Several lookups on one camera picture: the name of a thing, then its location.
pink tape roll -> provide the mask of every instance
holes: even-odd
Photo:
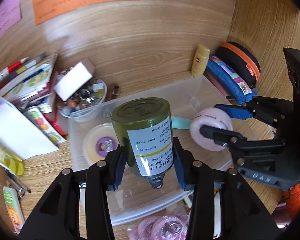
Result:
[[[199,130],[204,124],[232,131],[233,126],[229,115],[218,108],[209,107],[201,111],[199,116],[193,119],[190,125],[191,137],[202,148],[210,151],[221,151],[225,149],[225,147],[217,145],[213,142],[213,140],[201,135]]]
[[[159,217],[150,217],[150,218],[146,218],[143,219],[138,227],[137,227],[137,232],[138,235],[141,239],[148,239],[151,235],[152,232],[152,227],[154,222],[158,219]]]

bottle cap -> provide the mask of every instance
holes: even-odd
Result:
[[[149,119],[165,113],[170,110],[169,103],[162,98],[140,98],[114,109],[111,113],[111,119],[119,123],[134,123],[146,121],[149,126]]]
[[[198,45],[197,52],[202,55],[203,57],[208,58],[210,56],[210,49],[206,46],[201,44]]]
[[[146,181],[148,181],[152,188],[159,189],[163,186],[163,177],[164,174],[160,174],[153,177],[146,177]]]

white paper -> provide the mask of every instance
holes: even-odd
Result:
[[[1,97],[0,140],[23,160],[58,150],[18,109]]]

snack package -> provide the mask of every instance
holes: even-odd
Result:
[[[130,240],[185,240],[187,218],[185,210],[178,206],[166,216],[147,217],[127,229]]]
[[[66,140],[50,125],[37,107],[30,108],[24,115],[33,122],[55,145]]]

yellow lid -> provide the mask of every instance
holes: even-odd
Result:
[[[206,46],[203,46],[201,44],[198,45],[197,52],[202,55],[203,57],[209,57],[210,56],[210,49]]]

